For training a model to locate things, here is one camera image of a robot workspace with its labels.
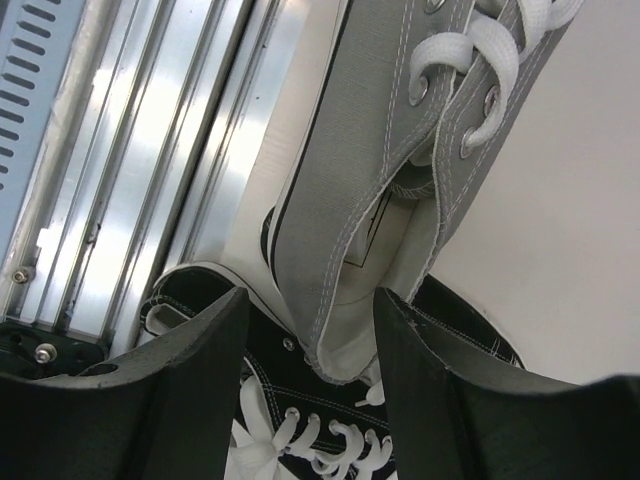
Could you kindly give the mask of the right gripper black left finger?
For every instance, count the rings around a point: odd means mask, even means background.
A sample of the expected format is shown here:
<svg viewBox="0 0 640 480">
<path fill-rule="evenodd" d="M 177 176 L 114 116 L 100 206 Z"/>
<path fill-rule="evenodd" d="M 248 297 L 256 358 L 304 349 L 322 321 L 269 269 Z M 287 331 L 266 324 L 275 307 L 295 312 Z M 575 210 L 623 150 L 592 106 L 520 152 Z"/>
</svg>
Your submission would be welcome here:
<svg viewBox="0 0 640 480">
<path fill-rule="evenodd" d="M 77 376 L 1 378 L 5 479 L 220 479 L 250 301 L 196 317 Z"/>
</svg>

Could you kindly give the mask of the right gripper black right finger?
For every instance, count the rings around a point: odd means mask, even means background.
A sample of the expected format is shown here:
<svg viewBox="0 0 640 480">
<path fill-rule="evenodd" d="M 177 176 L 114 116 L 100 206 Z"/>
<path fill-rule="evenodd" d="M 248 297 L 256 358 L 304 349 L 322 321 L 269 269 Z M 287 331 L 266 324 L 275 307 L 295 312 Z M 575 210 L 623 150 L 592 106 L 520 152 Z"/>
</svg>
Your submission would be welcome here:
<svg viewBox="0 0 640 480">
<path fill-rule="evenodd" d="M 573 385 L 504 362 L 386 288 L 374 323 L 402 479 L 635 479 L 639 380 Z"/>
</svg>

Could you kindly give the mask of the black sneaker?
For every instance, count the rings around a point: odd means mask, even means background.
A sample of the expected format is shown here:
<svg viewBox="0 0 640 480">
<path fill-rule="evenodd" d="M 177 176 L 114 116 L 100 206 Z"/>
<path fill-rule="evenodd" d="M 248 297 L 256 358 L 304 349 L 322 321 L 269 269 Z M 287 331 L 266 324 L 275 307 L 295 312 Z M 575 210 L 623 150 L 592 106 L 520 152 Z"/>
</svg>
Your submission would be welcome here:
<svg viewBox="0 0 640 480">
<path fill-rule="evenodd" d="M 230 447 L 233 479 L 398 479 L 383 405 L 356 380 L 336 385 L 309 365 L 295 336 L 257 294 L 222 265 L 196 262 L 163 274 L 143 302 L 144 329 L 159 336 L 194 318 L 230 289 L 253 305 Z M 414 305 L 459 339 L 524 369 L 512 346 L 469 303 L 432 276 Z"/>
</svg>

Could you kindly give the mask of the grey sneaker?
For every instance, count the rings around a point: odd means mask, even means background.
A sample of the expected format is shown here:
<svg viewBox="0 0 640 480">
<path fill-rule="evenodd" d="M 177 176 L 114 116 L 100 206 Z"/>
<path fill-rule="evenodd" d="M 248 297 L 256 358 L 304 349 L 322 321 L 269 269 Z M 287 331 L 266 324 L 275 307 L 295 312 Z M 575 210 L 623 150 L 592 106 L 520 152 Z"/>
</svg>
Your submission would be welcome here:
<svg viewBox="0 0 640 480">
<path fill-rule="evenodd" d="M 223 263 L 325 381 L 373 376 L 375 290 L 410 301 L 577 1 L 345 1 L 295 66 Z"/>
</svg>

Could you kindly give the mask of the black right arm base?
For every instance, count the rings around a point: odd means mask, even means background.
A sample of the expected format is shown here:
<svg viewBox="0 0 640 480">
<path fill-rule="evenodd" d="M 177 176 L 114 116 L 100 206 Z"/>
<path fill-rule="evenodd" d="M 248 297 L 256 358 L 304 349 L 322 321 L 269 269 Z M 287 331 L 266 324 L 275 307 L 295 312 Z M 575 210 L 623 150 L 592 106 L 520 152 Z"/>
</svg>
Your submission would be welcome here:
<svg viewBox="0 0 640 480">
<path fill-rule="evenodd" d="M 75 376 L 105 360 L 94 343 L 18 323 L 1 323 L 1 372 L 27 380 Z"/>
</svg>

